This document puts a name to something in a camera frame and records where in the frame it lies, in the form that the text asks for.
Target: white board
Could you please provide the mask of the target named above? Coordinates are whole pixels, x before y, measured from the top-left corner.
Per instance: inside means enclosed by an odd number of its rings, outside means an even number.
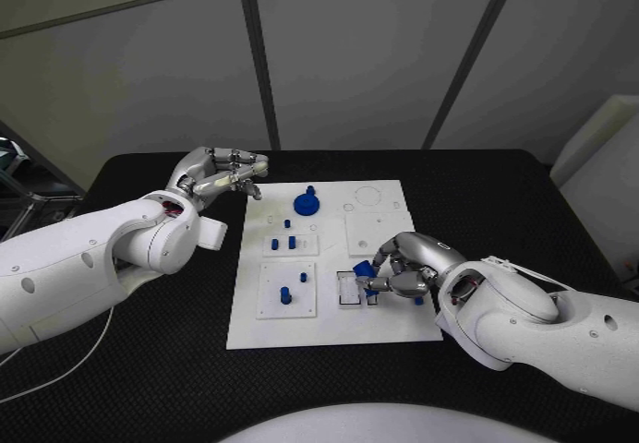
[[[294,212],[293,200],[309,185],[316,188],[319,211],[304,217]],[[346,218],[352,233],[359,233],[356,243],[366,242],[366,250],[372,253],[397,233],[414,231],[400,181],[280,183],[260,185],[260,188],[262,200],[250,199],[247,204],[226,349],[440,341],[430,297],[417,306],[413,300],[394,293],[379,293],[376,305],[362,299],[359,306],[339,307],[336,274],[350,271],[362,259],[372,259],[372,255],[349,255]],[[290,228],[284,227],[284,220],[290,220]],[[307,257],[270,256],[268,238],[287,238],[290,235],[316,235],[319,254]],[[280,247],[287,248],[287,245],[280,242]],[[290,305],[277,303],[271,306],[270,318],[257,316],[262,303],[262,267],[275,263],[290,265],[290,277],[280,271],[277,273],[277,278],[286,281],[299,281],[297,267],[314,263],[313,317],[288,317],[286,310],[290,310]],[[388,263],[379,275],[391,275]],[[270,288],[268,293],[274,293],[277,300],[275,289]]]

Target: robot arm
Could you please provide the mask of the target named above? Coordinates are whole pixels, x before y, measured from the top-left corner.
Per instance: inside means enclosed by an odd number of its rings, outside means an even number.
[[[0,244],[0,354],[63,333],[177,272],[198,245],[218,250],[226,225],[199,211],[229,189],[260,199],[251,177],[267,171],[262,155],[198,148],[164,191]],[[115,258],[130,264],[120,270]]]
[[[565,291],[545,293],[518,270],[557,283],[545,276],[495,257],[466,261],[418,233],[382,245],[375,270],[388,255],[395,275],[358,284],[401,296],[438,286],[437,325],[480,364],[532,365],[568,389],[639,411],[639,304],[561,284]]]

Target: robotic hand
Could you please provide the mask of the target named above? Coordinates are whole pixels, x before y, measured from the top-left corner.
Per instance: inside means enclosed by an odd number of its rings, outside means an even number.
[[[199,212],[229,189],[260,199],[251,178],[267,173],[264,155],[198,148],[164,191],[0,244],[0,354],[62,334],[177,272],[196,246],[218,250],[226,225]],[[115,258],[130,265],[115,269]]]
[[[402,297],[440,288],[436,323],[476,361],[503,371],[541,369],[571,390],[639,412],[639,304],[581,293],[496,257],[466,261],[433,237],[400,233],[379,248],[394,276],[358,285]],[[545,293],[519,273],[558,284]]]

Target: black tabletop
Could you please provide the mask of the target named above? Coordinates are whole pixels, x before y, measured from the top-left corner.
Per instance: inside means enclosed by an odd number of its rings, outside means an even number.
[[[627,298],[542,165],[516,150],[265,152],[262,183],[400,179],[415,229],[469,259],[508,258],[583,291]],[[82,210],[164,188],[183,153],[112,158]],[[418,403],[565,441],[636,432],[630,411],[526,365],[483,367],[444,341],[226,351],[247,197],[203,214],[226,222],[221,251],[115,307],[95,354],[61,383],[0,405],[3,441],[212,441],[281,414],[345,402]],[[0,369],[0,398],[61,375],[91,349],[102,314],[26,348]]]

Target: blue cylinder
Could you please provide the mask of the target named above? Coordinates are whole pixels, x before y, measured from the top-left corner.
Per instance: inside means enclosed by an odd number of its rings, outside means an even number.
[[[316,188],[309,186],[306,193],[296,197],[293,209],[300,215],[313,215],[320,209],[320,201],[316,197]]]
[[[358,263],[353,266],[353,272],[358,277],[376,277],[375,269],[372,268],[372,265],[368,260],[363,260],[361,263]],[[376,291],[372,291],[371,289],[365,289],[363,292],[366,293],[366,297],[372,297],[374,295],[379,294]]]
[[[290,302],[293,301],[293,297],[290,296],[290,291],[286,286],[280,289],[280,301],[283,302],[283,305],[290,305]]]

